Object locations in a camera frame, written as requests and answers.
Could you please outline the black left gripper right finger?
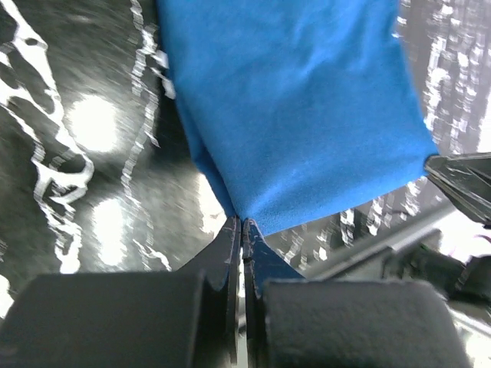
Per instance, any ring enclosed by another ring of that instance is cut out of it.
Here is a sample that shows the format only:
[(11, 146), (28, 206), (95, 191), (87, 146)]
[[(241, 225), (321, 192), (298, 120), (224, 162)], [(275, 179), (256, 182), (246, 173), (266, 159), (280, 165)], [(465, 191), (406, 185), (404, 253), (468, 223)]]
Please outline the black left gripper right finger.
[(418, 281), (309, 281), (243, 223), (251, 367), (468, 367), (451, 314)]

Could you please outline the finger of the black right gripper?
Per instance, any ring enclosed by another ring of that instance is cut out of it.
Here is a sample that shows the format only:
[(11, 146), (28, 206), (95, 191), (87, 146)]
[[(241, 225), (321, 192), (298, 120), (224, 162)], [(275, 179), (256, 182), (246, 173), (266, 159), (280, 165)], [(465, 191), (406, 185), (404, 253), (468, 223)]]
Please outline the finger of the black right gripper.
[(482, 225), (490, 223), (490, 154), (429, 156), (428, 179), (464, 215)]

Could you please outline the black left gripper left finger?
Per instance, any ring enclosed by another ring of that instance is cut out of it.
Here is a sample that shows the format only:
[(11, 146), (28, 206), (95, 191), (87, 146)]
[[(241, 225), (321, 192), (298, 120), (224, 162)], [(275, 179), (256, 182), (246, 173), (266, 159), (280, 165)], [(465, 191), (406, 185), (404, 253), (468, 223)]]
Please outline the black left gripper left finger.
[(241, 222), (177, 271), (46, 274), (1, 327), (3, 367), (231, 367)]

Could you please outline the blue printed t shirt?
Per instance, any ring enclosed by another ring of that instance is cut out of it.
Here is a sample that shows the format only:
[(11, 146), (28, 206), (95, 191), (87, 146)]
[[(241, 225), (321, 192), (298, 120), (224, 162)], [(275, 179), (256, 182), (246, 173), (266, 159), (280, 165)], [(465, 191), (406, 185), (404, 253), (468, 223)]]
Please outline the blue printed t shirt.
[(265, 235), (369, 202), (437, 153), (396, 1), (160, 1), (191, 157)]

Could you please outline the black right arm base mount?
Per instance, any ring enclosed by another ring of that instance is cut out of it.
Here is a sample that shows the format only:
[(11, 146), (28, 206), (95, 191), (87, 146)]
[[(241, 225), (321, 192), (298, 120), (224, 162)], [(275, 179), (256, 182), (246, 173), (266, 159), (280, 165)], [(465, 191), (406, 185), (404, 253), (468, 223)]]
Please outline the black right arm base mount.
[(392, 251), (381, 266), (383, 279), (424, 281), (448, 301), (490, 305), (490, 254), (455, 258), (419, 241)]

